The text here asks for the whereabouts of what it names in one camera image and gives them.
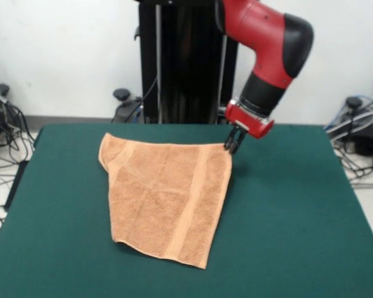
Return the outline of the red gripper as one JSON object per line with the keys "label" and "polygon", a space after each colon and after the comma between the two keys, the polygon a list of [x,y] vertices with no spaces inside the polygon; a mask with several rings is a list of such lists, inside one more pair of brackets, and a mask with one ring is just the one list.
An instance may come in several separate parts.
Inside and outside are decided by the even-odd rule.
{"label": "red gripper", "polygon": [[[239,103],[239,99],[231,99],[225,111],[225,118],[231,124],[234,124],[233,129],[230,131],[225,143],[224,149],[234,155],[238,151],[241,143],[243,142],[246,132],[256,139],[264,137],[270,132],[274,126],[274,120],[270,118],[263,118],[256,114],[247,111]],[[239,127],[245,131],[240,131],[238,138],[234,141]]]}

